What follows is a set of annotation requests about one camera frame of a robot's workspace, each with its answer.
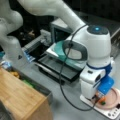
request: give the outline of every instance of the wooden crate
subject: wooden crate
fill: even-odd
[[[47,98],[0,69],[0,100],[15,120],[53,120]]]

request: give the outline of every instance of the wire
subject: wire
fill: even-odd
[[[70,40],[70,43],[69,43],[69,50],[68,50],[68,52],[67,52],[66,58],[65,58],[64,61],[63,61],[62,67],[61,67],[61,69],[60,69],[60,74],[59,74],[60,89],[61,89],[61,92],[62,92],[64,98],[66,99],[66,101],[67,101],[72,107],[74,107],[75,109],[80,110],[80,111],[90,111],[90,110],[94,109],[95,105],[97,104],[97,102],[98,102],[99,100],[96,100],[95,103],[93,104],[93,106],[90,107],[90,108],[88,108],[88,109],[82,109],[82,108],[79,108],[79,107],[75,106],[75,105],[67,98],[67,96],[66,96],[65,93],[64,93],[64,90],[63,90],[63,88],[62,88],[61,75],[62,75],[62,71],[63,71],[64,66],[65,66],[65,62],[66,62],[66,60],[68,59],[69,52],[70,52],[70,50],[71,50],[71,48],[72,48],[72,46],[73,46],[73,45],[72,45],[72,40],[73,40],[74,36],[77,34],[77,32],[78,32],[79,30],[81,30],[82,28],[84,28],[85,26],[87,26],[87,24],[84,25],[84,26],[82,26],[82,27],[80,27],[79,29],[77,29],[77,30],[72,34],[72,37],[71,37],[71,40]]]

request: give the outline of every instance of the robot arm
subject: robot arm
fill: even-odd
[[[53,15],[61,18],[73,32],[85,25],[62,0],[18,0],[18,2],[33,15]],[[64,44],[68,44],[70,39],[71,36]],[[80,53],[80,59],[85,58],[85,52],[88,55],[86,58],[87,65],[80,75],[82,94],[86,98],[92,99],[101,79],[107,74],[106,67],[111,65],[110,34],[104,27],[86,25],[75,35],[73,39],[74,49],[76,49],[76,43],[79,51],[83,51]]]
[[[63,0],[18,0],[18,2],[33,15],[52,15],[61,18],[73,31],[85,25]]]
[[[61,18],[73,31],[85,25],[62,0],[18,0],[18,2],[33,15],[53,15]],[[22,17],[19,13],[10,9],[8,0],[0,0],[0,5],[0,17],[3,18],[0,23],[0,27],[2,28],[0,28],[0,44],[7,53],[8,58],[12,56],[13,59],[11,60],[13,62],[20,62],[19,56],[21,56],[20,58],[23,58],[21,59],[21,63],[24,63],[26,60],[18,41],[15,38],[10,37],[8,39],[7,37],[7,34],[22,25]],[[111,64],[110,35],[109,32],[102,27],[85,26],[75,35],[73,43],[77,43],[80,45],[78,48],[83,48],[88,53],[87,66],[81,73],[80,78],[82,81],[82,94],[86,98],[91,99],[93,95],[95,95],[98,85],[100,85],[96,85],[96,78],[100,75],[100,78],[97,79],[100,81],[106,75],[106,67]]]

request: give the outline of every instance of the white surface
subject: white surface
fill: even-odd
[[[87,100],[83,95],[80,96],[80,100],[82,100],[84,103],[86,103],[89,106],[93,106],[93,104]],[[104,116],[108,117],[111,120],[116,120],[117,117],[120,115],[120,109],[113,108],[111,110],[102,110],[97,107],[94,107],[95,110],[103,114]]]

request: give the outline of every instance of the black cable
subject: black cable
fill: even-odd
[[[95,105],[97,104],[97,102],[99,101],[99,99],[96,100],[95,103],[93,104],[93,106],[90,107],[90,108],[88,108],[88,109],[82,109],[82,108],[79,108],[79,107],[75,106],[75,105],[66,97],[66,95],[65,95],[65,93],[64,93],[64,90],[63,90],[63,88],[62,88],[62,83],[61,83],[61,81],[62,81],[62,80],[61,80],[61,75],[62,75],[63,68],[64,68],[64,66],[65,66],[65,62],[66,62],[66,60],[68,59],[69,52],[70,52],[70,50],[71,50],[71,48],[72,48],[72,46],[73,46],[73,45],[72,45],[72,40],[73,40],[74,36],[77,34],[77,32],[78,32],[79,30],[81,30],[82,28],[84,28],[85,26],[87,26],[87,25],[84,25],[84,26],[80,27],[79,29],[77,29],[77,30],[72,34],[72,38],[71,38],[70,43],[69,43],[69,50],[68,50],[68,52],[67,52],[66,58],[65,58],[64,61],[63,61],[62,67],[61,67],[61,69],[60,69],[60,74],[59,74],[60,89],[61,89],[61,92],[62,92],[64,98],[66,99],[66,101],[67,101],[72,107],[74,107],[74,108],[76,108],[77,110],[80,110],[80,111],[90,111],[90,110],[94,109],[94,107],[95,107]]]

